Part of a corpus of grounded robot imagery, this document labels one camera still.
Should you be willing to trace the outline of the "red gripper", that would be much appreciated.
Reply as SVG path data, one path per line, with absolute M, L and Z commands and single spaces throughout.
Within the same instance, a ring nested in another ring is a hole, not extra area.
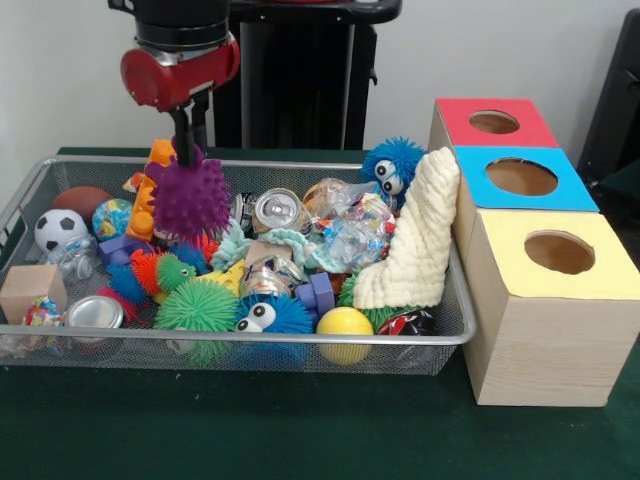
M 137 104 L 160 112 L 171 110 L 177 162 L 181 167 L 192 167 L 194 142 L 201 150 L 207 149 L 207 93 L 200 91 L 228 82 L 239 63 L 238 42 L 230 37 L 221 45 L 197 51 L 165 52 L 138 46 L 122 56 L 120 73 Z M 181 105 L 192 97 L 190 126 L 188 113 Z

